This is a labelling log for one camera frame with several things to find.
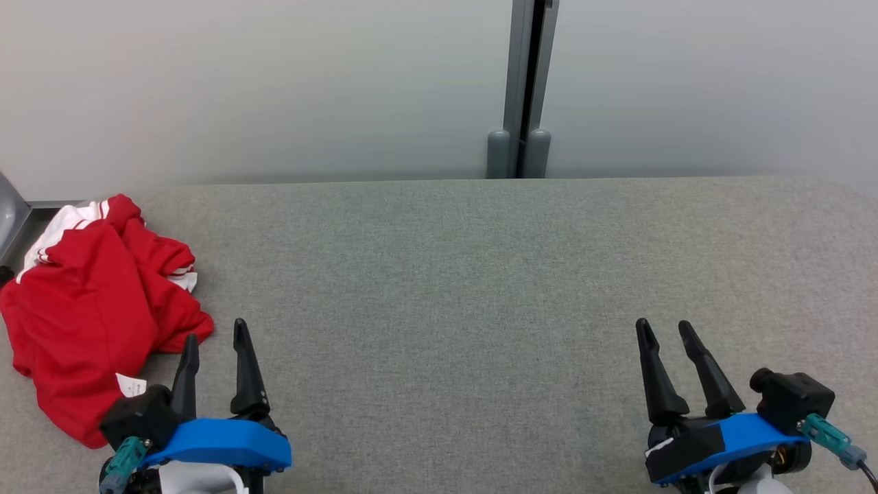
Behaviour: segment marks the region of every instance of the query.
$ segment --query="gray table surface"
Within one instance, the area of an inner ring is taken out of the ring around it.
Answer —
[[[838,395],[878,466],[878,203],[808,179],[220,185],[132,194],[198,257],[198,408],[234,394],[253,332],[295,467],[269,493],[658,492],[634,322],[704,398],[690,320],[752,410],[759,367]],[[142,376],[170,383],[176,356]],[[95,491],[91,451],[38,409],[0,345],[0,492]],[[870,492],[818,451],[799,493]]]

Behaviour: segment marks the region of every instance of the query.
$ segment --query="red fabric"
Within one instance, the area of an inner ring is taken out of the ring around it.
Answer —
[[[106,444],[97,427],[122,397],[116,373],[136,376],[151,352],[213,332],[198,301],[165,278],[195,262],[189,247],[149,231],[126,196],[109,204],[105,219],[47,249],[51,264],[0,291],[12,365],[33,378],[46,415],[92,448]]]

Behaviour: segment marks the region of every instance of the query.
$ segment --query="clothing tag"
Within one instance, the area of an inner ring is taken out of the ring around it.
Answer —
[[[142,379],[135,379],[119,373],[116,373],[116,379],[119,381],[119,389],[122,390],[122,394],[129,398],[147,392],[147,382]]]

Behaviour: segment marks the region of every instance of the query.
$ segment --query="white panel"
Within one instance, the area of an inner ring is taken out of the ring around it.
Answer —
[[[878,3],[563,1],[547,177],[796,174],[878,195]]]
[[[508,0],[0,0],[26,200],[168,183],[478,178]]]

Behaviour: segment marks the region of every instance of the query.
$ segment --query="black cable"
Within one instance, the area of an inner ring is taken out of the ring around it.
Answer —
[[[875,479],[875,474],[872,473],[872,470],[866,466],[866,462],[863,460],[857,461],[857,466],[860,467],[860,470],[866,474],[866,478],[869,479],[869,483],[872,484],[872,490],[875,491],[875,494],[878,494],[878,480]]]

